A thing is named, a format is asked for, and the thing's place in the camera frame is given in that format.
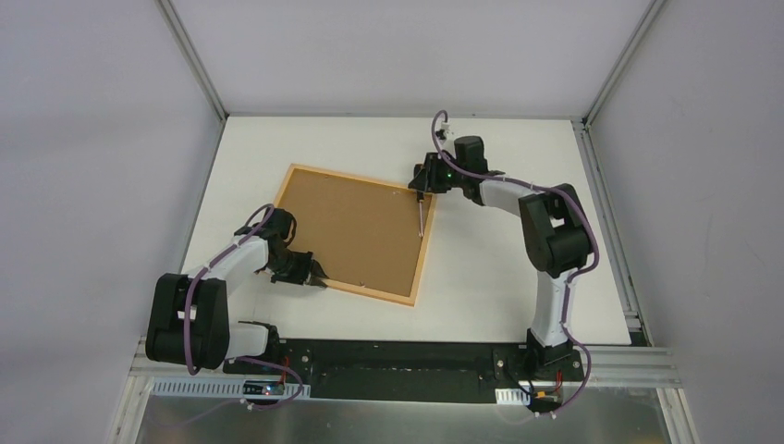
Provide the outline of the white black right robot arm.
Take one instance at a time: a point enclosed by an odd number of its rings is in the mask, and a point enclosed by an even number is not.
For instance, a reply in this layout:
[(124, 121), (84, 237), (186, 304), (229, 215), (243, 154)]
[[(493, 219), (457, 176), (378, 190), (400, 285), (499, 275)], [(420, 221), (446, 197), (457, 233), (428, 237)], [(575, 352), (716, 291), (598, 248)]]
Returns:
[(434, 195), (460, 189), (475, 204), (518, 217), (525, 251), (538, 272), (524, 363), (530, 375), (549, 378), (576, 344), (569, 328), (572, 283), (598, 261), (577, 193), (568, 183), (536, 186), (491, 170), (479, 136), (458, 137), (452, 151), (444, 130), (433, 141), (435, 150), (414, 166), (405, 191), (312, 179), (302, 243), (321, 256), (328, 278), (401, 294), (413, 284)]

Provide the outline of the black yellow screwdriver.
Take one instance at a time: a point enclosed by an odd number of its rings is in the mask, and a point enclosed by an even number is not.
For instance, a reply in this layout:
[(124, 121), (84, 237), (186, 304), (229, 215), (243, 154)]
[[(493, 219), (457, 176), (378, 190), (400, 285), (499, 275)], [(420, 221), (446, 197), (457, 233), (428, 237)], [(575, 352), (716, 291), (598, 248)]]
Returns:
[(418, 222), (419, 222), (419, 237), (422, 239), (424, 236), (424, 193), (421, 191), (416, 192), (416, 199), (418, 205)]

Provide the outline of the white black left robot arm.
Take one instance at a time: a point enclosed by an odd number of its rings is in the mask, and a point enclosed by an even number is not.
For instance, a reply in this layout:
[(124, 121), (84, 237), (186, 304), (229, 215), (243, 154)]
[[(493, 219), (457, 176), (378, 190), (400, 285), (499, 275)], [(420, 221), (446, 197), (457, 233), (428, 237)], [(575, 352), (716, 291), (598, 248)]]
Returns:
[(259, 273), (273, 283), (325, 287), (327, 275), (313, 254), (291, 250), (296, 231), (295, 216), (268, 203), (206, 263), (160, 276), (145, 340), (147, 358), (183, 365), (192, 375), (235, 360), (247, 360), (260, 374), (273, 373), (282, 361), (277, 328), (231, 320), (229, 297)]

